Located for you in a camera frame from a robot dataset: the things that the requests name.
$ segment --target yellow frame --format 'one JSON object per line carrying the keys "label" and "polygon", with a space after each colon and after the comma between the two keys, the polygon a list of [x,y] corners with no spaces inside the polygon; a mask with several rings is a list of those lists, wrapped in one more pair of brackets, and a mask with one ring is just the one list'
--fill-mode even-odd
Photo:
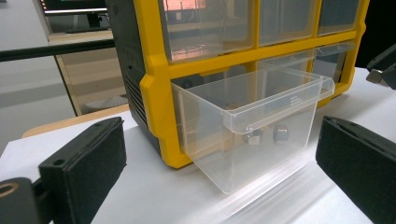
{"label": "yellow frame", "polygon": [[361,37],[365,31],[364,19],[369,0],[361,0],[357,11],[355,27],[346,32],[317,36],[321,0],[317,1],[313,35],[306,39],[280,43],[268,47],[259,45],[260,0],[254,0],[254,44],[251,49],[237,51],[213,58],[188,63],[171,64],[166,58],[163,45],[163,31],[158,0],[133,0],[139,27],[141,45],[145,59],[146,74],[140,82],[143,103],[146,111],[148,129],[155,135],[160,144],[163,160],[175,168],[189,164],[191,160],[180,149],[177,137],[177,124],[171,89],[171,79],[191,74],[208,74],[236,64],[254,64],[260,59],[293,53],[304,49],[330,45],[343,41],[352,41],[355,48],[346,55],[341,80],[335,86],[332,97],[324,99],[318,106],[347,91],[355,72],[355,61],[358,55]]}

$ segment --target tabletop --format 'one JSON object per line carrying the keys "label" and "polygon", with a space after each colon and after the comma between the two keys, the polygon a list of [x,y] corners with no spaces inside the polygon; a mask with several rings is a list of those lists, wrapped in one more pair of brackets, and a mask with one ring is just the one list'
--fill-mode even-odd
{"label": "tabletop", "polygon": [[[396,142],[396,91],[366,81],[367,75],[357,68],[350,90],[317,109],[307,146],[311,162],[287,178],[260,177],[232,195],[223,194],[194,164],[166,166],[129,111],[111,115],[124,119],[127,166],[92,223],[371,223],[314,159],[325,115]],[[0,181],[36,180],[40,162],[100,119],[8,143]]]}

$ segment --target bolt hole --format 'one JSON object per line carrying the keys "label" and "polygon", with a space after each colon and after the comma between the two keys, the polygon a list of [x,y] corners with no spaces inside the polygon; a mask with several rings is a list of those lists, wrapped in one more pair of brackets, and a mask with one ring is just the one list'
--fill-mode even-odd
{"label": "bolt hole", "polygon": [[0,185],[0,198],[14,192],[17,188],[18,188],[17,183],[6,183]]}
{"label": "bolt hole", "polygon": [[62,160],[62,159],[56,160],[52,164],[54,164],[54,165],[62,165],[62,164],[64,164],[64,160]]}

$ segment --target white wall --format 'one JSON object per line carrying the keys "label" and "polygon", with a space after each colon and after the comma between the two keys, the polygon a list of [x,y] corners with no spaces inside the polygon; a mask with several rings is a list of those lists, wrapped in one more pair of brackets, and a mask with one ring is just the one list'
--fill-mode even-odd
{"label": "white wall", "polygon": [[[0,3],[0,51],[48,45],[33,1]],[[0,63],[0,154],[26,131],[74,116],[52,57]]]}

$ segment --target storage organizer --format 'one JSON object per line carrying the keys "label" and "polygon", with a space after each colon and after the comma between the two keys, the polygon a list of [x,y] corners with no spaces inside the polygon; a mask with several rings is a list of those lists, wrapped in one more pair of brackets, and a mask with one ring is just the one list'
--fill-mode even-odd
{"label": "storage organizer", "polygon": [[317,101],[349,88],[369,1],[174,3],[107,0],[131,112],[167,165],[233,192],[299,154]]}

